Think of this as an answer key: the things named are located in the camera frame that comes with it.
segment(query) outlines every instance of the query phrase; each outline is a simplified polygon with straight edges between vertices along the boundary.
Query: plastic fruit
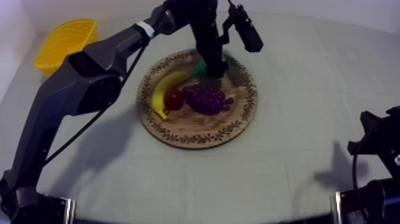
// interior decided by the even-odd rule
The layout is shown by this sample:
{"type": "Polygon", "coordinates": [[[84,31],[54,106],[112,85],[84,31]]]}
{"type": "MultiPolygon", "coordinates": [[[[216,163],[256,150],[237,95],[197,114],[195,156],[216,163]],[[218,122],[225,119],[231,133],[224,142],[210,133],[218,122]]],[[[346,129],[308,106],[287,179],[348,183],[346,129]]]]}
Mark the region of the plastic fruit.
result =
{"type": "Polygon", "coordinates": [[[219,88],[206,83],[199,83],[183,88],[186,103],[196,112],[204,115],[217,115],[221,111],[230,110],[233,98],[225,99],[225,94],[219,88]]]}
{"type": "Polygon", "coordinates": [[[170,89],[164,95],[164,105],[166,110],[179,110],[183,107],[185,96],[178,89],[170,89]]]}
{"type": "Polygon", "coordinates": [[[151,107],[163,120],[167,119],[167,115],[164,113],[164,95],[168,90],[174,88],[188,78],[190,78],[189,73],[185,71],[175,71],[166,75],[166,77],[161,79],[161,81],[155,87],[152,96],[151,107]]]}

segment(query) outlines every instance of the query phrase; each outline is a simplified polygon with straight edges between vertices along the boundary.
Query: purple grapes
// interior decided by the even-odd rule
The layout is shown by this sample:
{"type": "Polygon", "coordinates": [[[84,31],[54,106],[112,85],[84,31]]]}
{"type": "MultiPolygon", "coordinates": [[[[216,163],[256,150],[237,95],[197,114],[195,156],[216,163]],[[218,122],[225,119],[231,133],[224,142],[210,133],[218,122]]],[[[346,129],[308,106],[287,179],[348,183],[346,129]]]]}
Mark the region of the purple grapes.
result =
{"type": "Polygon", "coordinates": [[[204,115],[217,115],[221,111],[229,111],[233,98],[225,99],[225,94],[219,88],[206,83],[186,86],[182,89],[186,103],[196,112],[204,115]]]}

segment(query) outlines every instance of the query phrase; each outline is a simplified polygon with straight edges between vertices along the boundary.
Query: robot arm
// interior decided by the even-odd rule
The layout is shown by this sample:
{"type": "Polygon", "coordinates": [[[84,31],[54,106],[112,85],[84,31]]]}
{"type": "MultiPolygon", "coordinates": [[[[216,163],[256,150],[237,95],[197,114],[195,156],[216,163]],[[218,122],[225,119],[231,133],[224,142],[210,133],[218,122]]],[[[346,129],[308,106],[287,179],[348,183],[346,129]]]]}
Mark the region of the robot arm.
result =
{"type": "MultiPolygon", "coordinates": [[[[167,0],[153,10],[150,18],[66,56],[61,67],[39,88],[12,168],[0,180],[2,209],[12,223],[33,223],[38,206],[36,185],[64,116],[111,106],[128,78],[127,58],[150,39],[159,34],[170,35],[190,24],[208,74],[214,78],[223,76],[227,63],[222,62],[223,41],[215,25],[216,9],[217,0],[167,0]]],[[[239,20],[235,25],[242,26],[240,22],[248,23],[239,20]]],[[[248,27],[255,32],[252,25],[248,27]]]]}

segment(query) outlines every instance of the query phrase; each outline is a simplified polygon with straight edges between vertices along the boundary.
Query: banana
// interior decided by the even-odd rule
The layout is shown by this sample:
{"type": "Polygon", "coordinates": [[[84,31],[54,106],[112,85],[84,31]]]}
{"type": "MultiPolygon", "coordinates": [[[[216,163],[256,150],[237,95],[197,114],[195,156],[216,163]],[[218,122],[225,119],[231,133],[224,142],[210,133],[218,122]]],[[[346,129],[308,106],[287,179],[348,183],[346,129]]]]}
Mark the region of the banana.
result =
{"type": "Polygon", "coordinates": [[[151,107],[163,120],[167,119],[167,115],[164,114],[163,110],[165,108],[164,94],[190,77],[191,75],[185,71],[175,71],[166,75],[155,87],[151,107]]]}

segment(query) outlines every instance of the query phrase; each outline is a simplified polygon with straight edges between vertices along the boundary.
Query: decorative leaf border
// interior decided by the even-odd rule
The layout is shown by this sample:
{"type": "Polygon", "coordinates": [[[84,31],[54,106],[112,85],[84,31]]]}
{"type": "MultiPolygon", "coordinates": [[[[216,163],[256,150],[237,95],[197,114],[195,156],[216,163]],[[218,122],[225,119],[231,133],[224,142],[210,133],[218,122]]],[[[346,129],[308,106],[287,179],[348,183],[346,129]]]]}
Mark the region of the decorative leaf border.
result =
{"type": "Polygon", "coordinates": [[[140,97],[138,99],[138,103],[141,106],[143,113],[146,115],[146,120],[151,124],[151,127],[159,133],[165,141],[168,142],[179,142],[181,144],[205,144],[207,142],[214,141],[222,141],[225,137],[230,136],[230,134],[235,130],[240,128],[244,123],[248,122],[251,118],[251,114],[254,112],[256,108],[255,98],[257,96],[256,86],[251,82],[251,75],[247,72],[246,68],[241,65],[236,59],[225,54],[226,61],[230,66],[237,67],[240,72],[243,74],[243,85],[245,90],[247,91],[246,103],[243,106],[243,113],[241,114],[241,120],[235,120],[231,122],[228,126],[225,126],[218,130],[215,134],[206,134],[206,135],[183,135],[179,136],[172,133],[169,129],[162,126],[161,123],[157,123],[154,118],[154,113],[151,108],[151,104],[149,103],[149,98],[152,95],[150,89],[150,81],[152,76],[158,73],[160,70],[168,67],[171,62],[184,60],[187,57],[194,56],[198,54],[195,49],[185,50],[182,52],[178,52],[173,56],[168,56],[162,62],[158,63],[157,66],[153,66],[149,73],[143,78],[142,89],[140,90],[140,97]]]}

